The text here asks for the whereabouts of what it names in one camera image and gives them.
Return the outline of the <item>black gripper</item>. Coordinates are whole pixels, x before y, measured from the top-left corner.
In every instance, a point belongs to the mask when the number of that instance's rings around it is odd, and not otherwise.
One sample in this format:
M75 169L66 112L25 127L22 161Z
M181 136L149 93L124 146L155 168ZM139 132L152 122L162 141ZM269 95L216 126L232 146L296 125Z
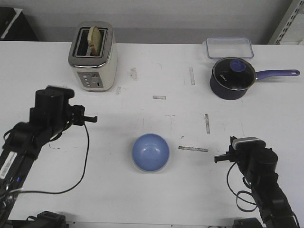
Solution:
M96 123L97 116L85 116L85 107L82 105L69 106L67 112L67 125L83 126L85 122Z
M214 162L215 163L223 162L223 161L237 162L239 160L239 152L237 150L236 143L237 143L237 137L231 136L228 151L225 154L214 156Z

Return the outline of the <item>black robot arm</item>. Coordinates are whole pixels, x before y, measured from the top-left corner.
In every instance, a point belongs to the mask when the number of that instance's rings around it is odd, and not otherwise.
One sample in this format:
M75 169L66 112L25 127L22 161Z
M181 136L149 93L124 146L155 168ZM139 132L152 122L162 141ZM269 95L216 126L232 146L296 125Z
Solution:
M0 226L7 222L27 175L42 147L61 137L72 125L95 123L97 117L85 116L82 105L70 105L74 90L47 86L35 93L29 121L19 122L4 134L0 155Z
M266 147L265 141L256 137L230 138L228 151L214 157L215 162L230 161L243 174L244 184L251 190L254 205L262 221L256 218L237 219L235 228L297 228L298 219L277 180L277 154Z

